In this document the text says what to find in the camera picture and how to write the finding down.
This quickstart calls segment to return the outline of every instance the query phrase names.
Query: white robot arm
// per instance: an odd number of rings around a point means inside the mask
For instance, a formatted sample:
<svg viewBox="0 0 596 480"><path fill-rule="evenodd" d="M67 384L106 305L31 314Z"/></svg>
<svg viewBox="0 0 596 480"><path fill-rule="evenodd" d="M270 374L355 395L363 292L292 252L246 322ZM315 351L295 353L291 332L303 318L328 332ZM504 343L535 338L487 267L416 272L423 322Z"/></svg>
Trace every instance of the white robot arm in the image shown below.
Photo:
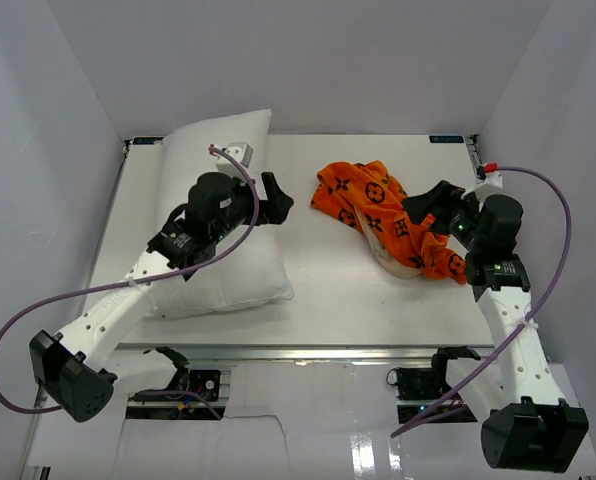
<svg viewBox="0 0 596 480"><path fill-rule="evenodd" d="M442 181L428 193L403 201L411 221L451 234L467 249L467 282L495 346L506 344L524 326L498 357L502 387L486 370L473 378L480 358L469 349L449 355L451 349L439 351L432 368L452 390L462 386L462 399L482 424L482 449L491 467L562 473L589 423L582 408L567 404L551 375L535 323L525 323L530 284L514 253L523 209L516 200L495 193L502 188L496 170L495 164L479 167L481 182L468 191Z"/></svg>
<svg viewBox="0 0 596 480"><path fill-rule="evenodd" d="M224 152L245 168L253 153L244 143L231 144ZM191 276L172 272L213 258L216 245L241 224L286 220L293 200L280 190L273 174L260 176L262 185L256 189L264 200L259 202L257 218L252 218L252 192L238 170L222 159L217 169L198 179L189 190L188 202L176 207L149 241L122 279L126 287L107 294L55 335L41 331L31 340L36 381L76 421L95 416L112 395L175 389L188 372L182 355L167 347L110 360L111 353L162 297ZM163 275L167 278L154 278Z"/></svg>

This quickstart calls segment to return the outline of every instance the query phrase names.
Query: pillow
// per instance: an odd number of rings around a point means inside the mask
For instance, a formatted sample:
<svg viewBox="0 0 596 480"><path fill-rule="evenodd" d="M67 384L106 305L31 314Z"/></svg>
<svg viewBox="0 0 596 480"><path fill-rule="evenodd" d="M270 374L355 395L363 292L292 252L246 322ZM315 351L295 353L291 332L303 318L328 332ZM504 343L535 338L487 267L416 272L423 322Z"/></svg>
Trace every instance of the pillow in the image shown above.
<svg viewBox="0 0 596 480"><path fill-rule="evenodd" d="M162 228L174 207L187 200L187 193L200 175L215 171L216 159L207 151L210 143L226 147L233 142L247 142L254 149L248 171L260 184L265 169L265 144L270 110L215 118L187 125L165 137L162 173L156 206L157 228ZM214 265L200 269L186 285L158 304L167 318L215 311L238 310L262 305L274 299L291 299L294 290L280 257L275 227L254 229L231 255ZM240 237L240 226L218 244L220 253Z"/></svg>

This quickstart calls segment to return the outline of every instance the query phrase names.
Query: white platform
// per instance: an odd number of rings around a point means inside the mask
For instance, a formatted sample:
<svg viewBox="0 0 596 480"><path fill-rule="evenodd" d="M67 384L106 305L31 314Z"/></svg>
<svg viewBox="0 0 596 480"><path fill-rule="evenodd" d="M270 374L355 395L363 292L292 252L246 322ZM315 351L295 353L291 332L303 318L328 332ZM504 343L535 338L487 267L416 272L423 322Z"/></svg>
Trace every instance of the white platform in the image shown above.
<svg viewBox="0 0 596 480"><path fill-rule="evenodd" d="M390 368L241 364L231 374L226 415L232 418L220 422L125 420L122 401L82 424L54 412L40 419L27 465L51 466L50 480L578 480L596 475L588 436L564 475L490 469L476 423L426 425L390 439L398 427L396 394L385 383ZM577 405L562 366L552 365L552 372Z"/></svg>
<svg viewBox="0 0 596 480"><path fill-rule="evenodd" d="M268 169L296 201L285 224L262 227L277 229L295 298L239 312L145 320L126 344L491 345L468 286L392 277L361 234L309 207L316 173L334 161L382 160L410 194L442 179L469 186L474 173L464 144L431 144L427 136L270 135L267 152ZM93 285L118 280L155 233L161 160L162 145L131 147Z"/></svg>

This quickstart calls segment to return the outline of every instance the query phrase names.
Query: white wall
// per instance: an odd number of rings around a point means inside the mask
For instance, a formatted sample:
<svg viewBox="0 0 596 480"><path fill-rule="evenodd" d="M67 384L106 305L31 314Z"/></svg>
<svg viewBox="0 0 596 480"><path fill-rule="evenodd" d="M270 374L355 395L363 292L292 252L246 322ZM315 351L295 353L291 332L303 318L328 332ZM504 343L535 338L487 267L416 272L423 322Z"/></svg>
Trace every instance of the white wall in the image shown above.
<svg viewBox="0 0 596 480"><path fill-rule="evenodd" d="M537 319L564 361L596 448L596 0L554 0L482 134L483 158L548 174L571 202L569 263ZM520 253L544 291L562 245L563 216L545 187L515 174L525 207Z"/></svg>
<svg viewBox="0 0 596 480"><path fill-rule="evenodd" d="M86 278L122 144L44 0L0 0L0 326ZM0 349L0 384L32 406L27 344L74 304L21 321ZM0 406L0 479L15 478L30 417Z"/></svg>
<svg viewBox="0 0 596 480"><path fill-rule="evenodd" d="M263 107L275 132L479 132L549 0L48 3L129 138Z"/></svg>

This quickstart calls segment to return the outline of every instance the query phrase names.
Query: orange cloth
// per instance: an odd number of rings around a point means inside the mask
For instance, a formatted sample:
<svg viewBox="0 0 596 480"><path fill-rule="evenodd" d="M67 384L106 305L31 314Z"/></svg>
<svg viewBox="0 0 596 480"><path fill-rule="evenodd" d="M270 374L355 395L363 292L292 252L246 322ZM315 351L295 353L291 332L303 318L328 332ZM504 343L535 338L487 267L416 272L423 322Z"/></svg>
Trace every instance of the orange cloth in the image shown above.
<svg viewBox="0 0 596 480"><path fill-rule="evenodd" d="M447 248L447 236L409 220L402 208L407 194L382 162L332 163L318 173L318 181L313 208L362 233L357 210L398 262L420 269L428 278L466 282L465 261Z"/></svg>

